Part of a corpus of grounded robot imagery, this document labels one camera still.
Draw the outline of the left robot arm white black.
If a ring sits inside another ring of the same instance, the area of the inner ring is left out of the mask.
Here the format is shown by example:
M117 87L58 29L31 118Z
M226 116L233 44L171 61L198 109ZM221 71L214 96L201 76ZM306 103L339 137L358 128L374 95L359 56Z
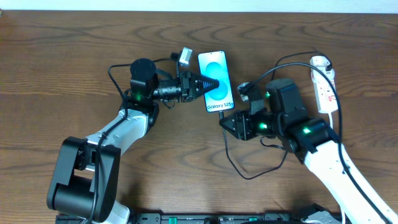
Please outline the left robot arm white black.
M128 223L131 210L116 200L121 156L155 125L159 102L191 102L220 85L191 71L172 77L148 58L128 67L130 87L119 92L118 115L100 131L66 138L60 147L47 206L80 223Z

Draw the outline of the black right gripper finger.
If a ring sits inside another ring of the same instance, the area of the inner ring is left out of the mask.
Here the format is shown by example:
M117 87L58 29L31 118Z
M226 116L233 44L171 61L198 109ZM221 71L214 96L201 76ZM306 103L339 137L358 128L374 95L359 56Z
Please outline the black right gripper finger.
M238 112L235 112L230 115L223 116L219 121L220 126L223 128L236 128L238 114Z
M238 123L223 123L221 127L233 135L236 139L241 139L241 128Z

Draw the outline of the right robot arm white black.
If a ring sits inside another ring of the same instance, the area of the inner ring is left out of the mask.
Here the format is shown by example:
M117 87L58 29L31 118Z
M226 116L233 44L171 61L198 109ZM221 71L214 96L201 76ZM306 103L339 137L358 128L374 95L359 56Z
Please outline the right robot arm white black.
M270 108L258 88L248 93L251 107L220 120L235 138L278 138L329 190L351 223L397 223L397 214L371 187L349 158L338 135L321 118L311 118L293 80L266 85Z

